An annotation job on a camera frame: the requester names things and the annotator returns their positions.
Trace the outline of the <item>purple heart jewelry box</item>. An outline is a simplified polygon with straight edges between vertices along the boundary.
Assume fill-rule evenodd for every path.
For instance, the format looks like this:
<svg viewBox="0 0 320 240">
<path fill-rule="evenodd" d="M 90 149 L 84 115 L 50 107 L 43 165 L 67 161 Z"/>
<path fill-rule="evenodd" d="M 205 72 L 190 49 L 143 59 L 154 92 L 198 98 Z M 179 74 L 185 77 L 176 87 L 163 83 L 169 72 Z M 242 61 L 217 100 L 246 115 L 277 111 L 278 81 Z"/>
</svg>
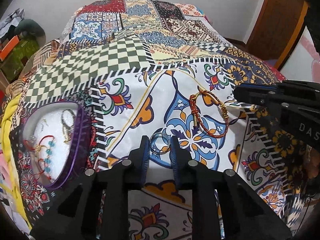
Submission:
<svg viewBox="0 0 320 240">
<path fill-rule="evenodd" d="M 91 120 L 72 101 L 49 103 L 27 119 L 22 141 L 31 155 L 31 171 L 45 188 L 55 190 L 84 172 Z"/>
</svg>

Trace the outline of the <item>striped brown blanket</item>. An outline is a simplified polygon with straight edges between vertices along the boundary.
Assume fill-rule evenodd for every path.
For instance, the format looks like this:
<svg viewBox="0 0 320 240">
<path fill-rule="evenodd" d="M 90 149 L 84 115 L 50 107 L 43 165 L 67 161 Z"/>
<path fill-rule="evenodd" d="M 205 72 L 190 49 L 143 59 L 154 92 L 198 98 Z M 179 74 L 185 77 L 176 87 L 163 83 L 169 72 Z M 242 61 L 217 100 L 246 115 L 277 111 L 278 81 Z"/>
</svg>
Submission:
<svg viewBox="0 0 320 240">
<path fill-rule="evenodd" d="M 48 66 L 55 61 L 59 46 L 60 42 L 58 40 L 51 40 L 32 55 L 17 81 L 7 86 L 4 95 L 12 99 L 20 94 L 26 86 L 28 78 L 32 77 L 42 66 Z"/>
</svg>

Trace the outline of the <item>silver ring bangle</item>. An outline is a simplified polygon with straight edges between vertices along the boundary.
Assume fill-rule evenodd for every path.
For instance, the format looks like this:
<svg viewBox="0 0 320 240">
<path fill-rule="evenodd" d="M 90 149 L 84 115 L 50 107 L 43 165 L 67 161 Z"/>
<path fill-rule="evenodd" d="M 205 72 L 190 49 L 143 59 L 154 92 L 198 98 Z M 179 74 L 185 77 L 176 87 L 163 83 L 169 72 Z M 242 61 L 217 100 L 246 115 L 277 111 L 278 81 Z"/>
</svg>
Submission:
<svg viewBox="0 0 320 240">
<path fill-rule="evenodd" d="M 150 151 L 154 155 L 163 155 L 170 151 L 170 137 L 162 132 L 154 133 L 150 138 Z"/>
</svg>

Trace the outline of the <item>wooden wardrobe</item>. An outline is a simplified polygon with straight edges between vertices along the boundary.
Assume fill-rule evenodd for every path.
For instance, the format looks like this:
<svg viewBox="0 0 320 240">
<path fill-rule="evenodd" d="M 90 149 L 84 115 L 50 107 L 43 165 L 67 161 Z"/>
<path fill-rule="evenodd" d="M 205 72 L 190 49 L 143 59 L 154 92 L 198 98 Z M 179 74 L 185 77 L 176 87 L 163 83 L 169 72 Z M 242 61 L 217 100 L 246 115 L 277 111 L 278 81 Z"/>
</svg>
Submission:
<svg viewBox="0 0 320 240">
<path fill-rule="evenodd" d="M 246 43 L 248 52 L 261 60 L 274 60 L 281 70 L 305 27 L 306 0 L 264 0 Z"/>
</svg>

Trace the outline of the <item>pile of grey clothes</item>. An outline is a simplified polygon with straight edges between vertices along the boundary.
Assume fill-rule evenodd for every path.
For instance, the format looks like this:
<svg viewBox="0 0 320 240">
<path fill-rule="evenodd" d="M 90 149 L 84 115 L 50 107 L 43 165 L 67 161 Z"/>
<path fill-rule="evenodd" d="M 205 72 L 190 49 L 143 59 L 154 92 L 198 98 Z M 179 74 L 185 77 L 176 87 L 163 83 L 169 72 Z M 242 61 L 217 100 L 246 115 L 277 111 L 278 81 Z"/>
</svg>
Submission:
<svg viewBox="0 0 320 240">
<path fill-rule="evenodd" d="M 14 37 L 33 37 L 40 47 L 46 42 L 44 29 L 34 20 L 25 18 L 23 9 L 16 9 L 1 20 L 1 49 Z"/>
</svg>

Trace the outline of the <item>orange shoe box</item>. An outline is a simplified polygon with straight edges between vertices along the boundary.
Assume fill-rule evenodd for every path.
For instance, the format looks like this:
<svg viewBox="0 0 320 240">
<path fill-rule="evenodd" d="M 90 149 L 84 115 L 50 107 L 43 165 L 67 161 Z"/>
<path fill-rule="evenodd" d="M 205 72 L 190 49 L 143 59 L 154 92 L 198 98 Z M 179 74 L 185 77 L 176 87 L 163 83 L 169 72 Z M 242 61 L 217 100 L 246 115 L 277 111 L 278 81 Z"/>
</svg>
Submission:
<svg viewBox="0 0 320 240">
<path fill-rule="evenodd" d="M 16 35 L 5 45 L 5 47 L 1 50 L 0 53 L 1 61 L 5 60 L 5 58 L 10 54 L 10 52 L 18 45 L 19 41 L 20 40 Z"/>
</svg>

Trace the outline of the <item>green patterned covered stand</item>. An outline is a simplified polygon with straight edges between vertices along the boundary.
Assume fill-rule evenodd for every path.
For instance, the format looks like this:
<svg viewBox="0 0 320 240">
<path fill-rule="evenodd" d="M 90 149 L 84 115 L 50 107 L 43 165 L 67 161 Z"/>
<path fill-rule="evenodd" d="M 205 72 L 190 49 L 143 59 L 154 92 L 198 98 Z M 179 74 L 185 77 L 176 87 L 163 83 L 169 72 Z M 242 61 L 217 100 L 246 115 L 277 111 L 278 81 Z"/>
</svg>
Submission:
<svg viewBox="0 0 320 240">
<path fill-rule="evenodd" d="M 9 83 L 17 80 L 31 56 L 39 50 L 38 42 L 33 38 L 22 39 L 1 61 L 1 71 Z"/>
</svg>

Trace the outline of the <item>yellow cloth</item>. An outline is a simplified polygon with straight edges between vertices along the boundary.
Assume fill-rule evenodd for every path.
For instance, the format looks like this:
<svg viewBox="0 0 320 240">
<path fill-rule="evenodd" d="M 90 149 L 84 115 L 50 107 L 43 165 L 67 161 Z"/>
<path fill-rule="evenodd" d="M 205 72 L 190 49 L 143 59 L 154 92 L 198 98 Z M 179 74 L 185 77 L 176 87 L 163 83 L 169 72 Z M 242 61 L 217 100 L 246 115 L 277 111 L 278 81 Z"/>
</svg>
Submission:
<svg viewBox="0 0 320 240">
<path fill-rule="evenodd" d="M 19 94 L 13 98 L 7 105 L 3 118 L 1 120 L 1 147 L 2 153 L 4 155 L 4 163 L 8 167 L 9 174 L 9 186 L 5 186 L 1 183 L 1 187 L 5 189 L 6 193 L 9 195 L 9 199 L 13 201 L 14 210 L 19 214 L 19 218 L 22 218 L 22 230 L 29 233 L 31 230 L 31 224 L 29 223 L 25 210 L 23 207 L 22 197 L 20 193 L 20 186 L 18 181 L 18 173 L 15 165 L 14 156 L 12 153 L 11 142 L 9 139 L 9 133 L 12 125 L 12 117 L 14 116 L 21 95 Z"/>
</svg>

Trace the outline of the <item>colourful patchwork bedspread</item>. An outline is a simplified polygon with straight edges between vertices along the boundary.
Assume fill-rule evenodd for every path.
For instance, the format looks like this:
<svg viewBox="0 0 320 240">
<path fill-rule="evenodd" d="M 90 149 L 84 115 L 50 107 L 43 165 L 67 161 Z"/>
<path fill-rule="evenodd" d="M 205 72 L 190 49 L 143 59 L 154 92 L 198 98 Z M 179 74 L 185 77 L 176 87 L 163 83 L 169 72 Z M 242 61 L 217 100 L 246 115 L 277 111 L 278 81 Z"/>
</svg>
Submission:
<svg viewBox="0 0 320 240">
<path fill-rule="evenodd" d="M 81 7 L 59 42 L 55 61 L 27 79 L 9 133 L 31 229 L 87 169 L 111 169 L 139 148 L 142 136 L 162 132 L 210 170 L 237 173 L 292 237 L 300 230 L 309 149 L 268 109 L 233 94 L 242 83 L 286 80 L 277 70 L 226 41 L 193 5 L 157 0 Z M 31 171 L 22 132 L 38 108 L 60 101 L 84 107 L 90 144 L 84 172 L 50 190 Z M 33 239 L 9 198 L 1 238 Z M 192 191 L 177 189 L 170 151 L 150 151 L 143 187 L 128 192 L 128 219 L 128 239 L 193 239 Z"/>
</svg>

